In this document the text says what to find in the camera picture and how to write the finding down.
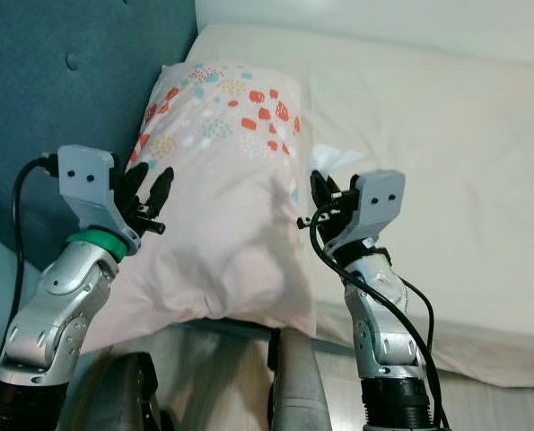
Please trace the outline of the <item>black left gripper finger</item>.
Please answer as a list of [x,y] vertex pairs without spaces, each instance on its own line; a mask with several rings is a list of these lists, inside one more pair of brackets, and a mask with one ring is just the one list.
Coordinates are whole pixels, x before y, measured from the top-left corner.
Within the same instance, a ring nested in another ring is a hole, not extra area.
[[167,202],[170,186],[175,178],[175,172],[171,167],[165,168],[159,176],[155,178],[152,187],[149,189],[149,197],[146,201],[148,215],[159,215]]
[[134,167],[128,168],[126,172],[120,177],[120,201],[123,204],[128,204],[132,198],[136,197],[136,193],[143,184],[149,172],[148,162],[138,162]]

